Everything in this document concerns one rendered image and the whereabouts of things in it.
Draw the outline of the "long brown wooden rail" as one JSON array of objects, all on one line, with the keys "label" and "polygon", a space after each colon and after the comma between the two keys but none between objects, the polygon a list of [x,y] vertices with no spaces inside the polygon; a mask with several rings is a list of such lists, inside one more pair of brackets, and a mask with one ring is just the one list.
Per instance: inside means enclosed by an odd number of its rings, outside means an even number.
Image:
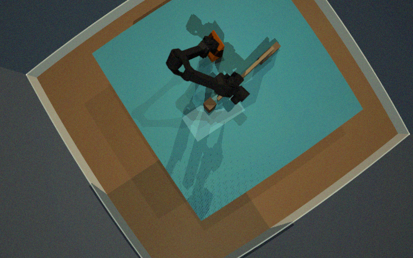
[{"label": "long brown wooden rail", "polygon": [[[245,71],[244,73],[241,74],[242,78],[244,78],[246,75],[248,75],[259,63],[261,63],[261,61],[263,59],[265,59],[272,51],[274,50],[274,47],[271,47],[262,57],[259,57],[259,59],[252,64],[247,71]],[[217,100],[221,100],[223,97],[222,96],[218,96]]]}]

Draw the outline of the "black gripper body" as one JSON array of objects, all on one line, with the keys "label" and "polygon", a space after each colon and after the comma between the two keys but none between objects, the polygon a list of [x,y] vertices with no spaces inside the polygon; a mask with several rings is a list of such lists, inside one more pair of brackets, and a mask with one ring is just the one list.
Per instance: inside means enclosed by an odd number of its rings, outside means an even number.
[{"label": "black gripper body", "polygon": [[[219,73],[215,78],[223,78],[225,75],[223,73]],[[234,95],[234,97],[231,99],[234,104],[238,104],[240,100]]]}]

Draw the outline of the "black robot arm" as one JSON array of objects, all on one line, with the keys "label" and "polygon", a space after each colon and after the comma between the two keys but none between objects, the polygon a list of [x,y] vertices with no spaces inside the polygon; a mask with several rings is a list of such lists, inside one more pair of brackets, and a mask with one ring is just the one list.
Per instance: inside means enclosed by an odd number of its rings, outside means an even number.
[{"label": "black robot arm", "polygon": [[[181,76],[185,81],[211,88],[216,94],[222,97],[231,98],[235,95],[241,102],[243,102],[250,94],[242,86],[239,86],[244,80],[240,74],[234,71],[231,75],[227,73],[223,78],[214,78],[196,71],[190,66],[190,59],[197,56],[205,58],[209,52],[215,53],[218,46],[219,43],[213,37],[209,38],[208,36],[204,36],[203,40],[197,46],[183,51],[180,49],[172,49],[166,61],[166,65],[171,72]],[[184,65],[185,68],[184,73],[178,70],[182,65]]]}]

